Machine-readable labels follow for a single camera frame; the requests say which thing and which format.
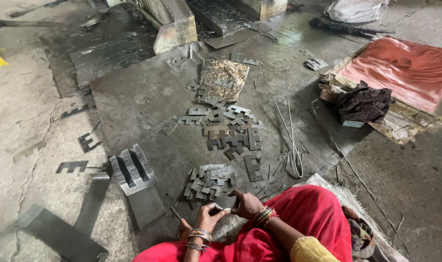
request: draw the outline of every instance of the red plastic sheet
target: red plastic sheet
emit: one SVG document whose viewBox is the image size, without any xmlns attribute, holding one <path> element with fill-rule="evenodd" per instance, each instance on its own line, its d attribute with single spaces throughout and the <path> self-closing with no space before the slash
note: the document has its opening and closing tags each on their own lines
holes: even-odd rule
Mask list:
<svg viewBox="0 0 442 262">
<path fill-rule="evenodd" d="M 393 90 L 393 96 L 434 113 L 442 100 L 442 48 L 383 37 L 338 74 L 370 87 Z"/>
</svg>

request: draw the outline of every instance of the red sari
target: red sari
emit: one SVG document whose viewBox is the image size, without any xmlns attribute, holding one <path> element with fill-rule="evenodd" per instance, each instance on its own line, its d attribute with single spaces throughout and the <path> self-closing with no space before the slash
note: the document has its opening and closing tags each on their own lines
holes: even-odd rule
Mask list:
<svg viewBox="0 0 442 262">
<path fill-rule="evenodd" d="M 306 236 L 314 236 L 340 262 L 352 262 L 351 231 L 341 205 L 329 190 L 312 185 L 290 188 L 267 201 L 282 221 Z M 151 247 L 132 262 L 182 261 L 185 241 Z M 273 235 L 247 222 L 234 243 L 212 242 L 200 262 L 288 261 L 289 254 Z"/>
</svg>

